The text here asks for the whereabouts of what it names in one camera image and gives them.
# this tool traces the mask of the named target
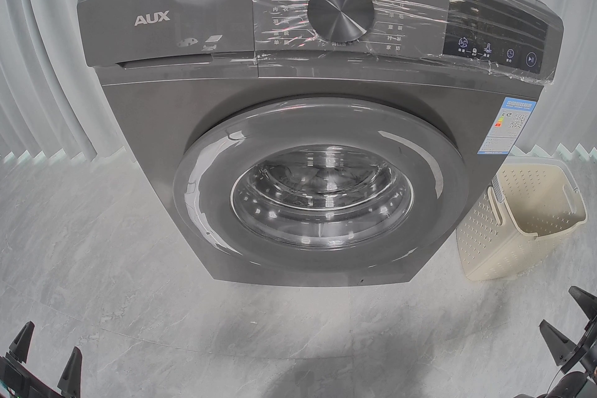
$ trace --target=aux logo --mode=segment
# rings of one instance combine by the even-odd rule
[[[137,20],[135,21],[135,26],[143,24],[143,25],[147,25],[148,23],[155,23],[158,21],[168,21],[170,20],[168,18],[168,12],[170,10],[166,10],[165,12],[155,12],[153,14],[153,18],[151,18],[151,14],[146,14],[145,16],[143,15],[139,15],[137,17]]]

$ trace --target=black robotic claw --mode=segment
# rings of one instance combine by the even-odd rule
[[[77,347],[58,382],[62,394],[56,393],[24,367],[34,328],[33,322],[27,322],[10,344],[6,356],[0,357],[0,382],[20,398],[80,398],[82,355]]]

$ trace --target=black display panel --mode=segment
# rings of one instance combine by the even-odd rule
[[[541,71],[548,25],[496,0],[450,0],[444,55]]]

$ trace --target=round door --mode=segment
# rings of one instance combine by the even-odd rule
[[[402,258],[453,227],[467,196],[464,162],[446,136],[349,98],[240,113],[201,136],[174,179],[176,209],[198,240],[294,270]]]

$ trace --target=front-load washing machine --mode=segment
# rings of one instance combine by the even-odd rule
[[[504,161],[563,32],[538,0],[79,0],[78,15],[207,270],[295,286],[412,279]]]

